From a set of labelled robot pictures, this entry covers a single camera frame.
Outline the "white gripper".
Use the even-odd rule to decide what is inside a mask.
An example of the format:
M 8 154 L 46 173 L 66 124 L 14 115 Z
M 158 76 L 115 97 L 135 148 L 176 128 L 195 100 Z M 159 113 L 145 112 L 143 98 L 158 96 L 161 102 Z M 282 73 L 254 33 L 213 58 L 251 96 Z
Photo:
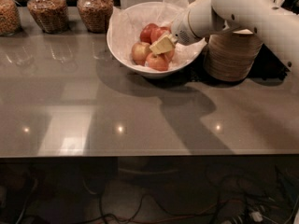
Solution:
M 189 46 L 201 40 L 201 37 L 192 31 L 189 24 L 189 13 L 189 10 L 179 13 L 171 24 L 172 34 L 170 32 L 163 33 L 157 41 L 149 46 L 154 54 L 162 54 L 174 49 L 177 42 Z

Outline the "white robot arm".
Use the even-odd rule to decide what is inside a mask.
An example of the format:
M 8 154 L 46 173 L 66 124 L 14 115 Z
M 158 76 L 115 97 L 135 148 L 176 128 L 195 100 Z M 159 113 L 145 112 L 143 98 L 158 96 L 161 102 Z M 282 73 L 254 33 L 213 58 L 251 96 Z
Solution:
M 150 49 L 161 54 L 177 43 L 189 46 L 238 29 L 253 32 L 285 66 L 299 72 L 299 16 L 271 0 L 200 0 L 180 12 L 171 31 Z

